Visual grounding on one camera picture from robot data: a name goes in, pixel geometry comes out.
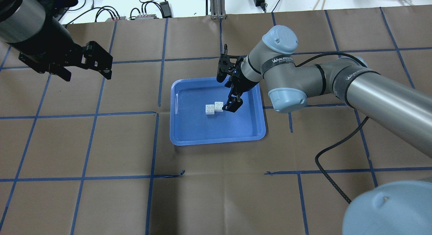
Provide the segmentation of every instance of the white block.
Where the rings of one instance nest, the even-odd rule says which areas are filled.
[[[215,114],[215,106],[213,104],[206,105],[206,115]]]
[[[215,102],[215,112],[223,112],[223,102]]]

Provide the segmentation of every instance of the white surface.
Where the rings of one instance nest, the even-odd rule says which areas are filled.
[[[215,102],[215,112],[223,112],[223,102]]]
[[[212,115],[215,114],[215,105],[208,104],[206,105],[206,115]]]
[[[84,0],[80,0],[78,7],[82,5]],[[194,17],[203,16],[206,14],[206,0],[168,0],[170,3],[171,11],[174,17]],[[267,11],[273,10],[278,0],[266,0],[268,4]],[[318,0],[281,0],[275,12],[279,11],[300,11],[312,10]],[[320,0],[316,9],[322,8],[323,0]],[[432,4],[432,0],[326,0],[324,9],[348,9],[348,8],[368,8],[368,7],[391,7],[401,5],[422,5]],[[137,7],[141,9],[141,3],[138,0],[95,0],[94,6],[100,7],[110,5],[115,7],[121,16],[129,18],[131,9]],[[66,24],[80,15],[82,12],[88,10],[91,6],[91,0],[87,0],[86,6],[74,12],[68,12],[61,20],[62,24]],[[255,7],[253,0],[225,0],[225,10],[227,14],[252,14],[263,13],[261,8]],[[74,23],[94,22],[97,10],[88,12],[77,19]],[[149,4],[147,6],[149,14],[157,14],[160,17],[160,12],[156,6]],[[103,12],[98,21],[105,21],[109,17],[108,12]]]

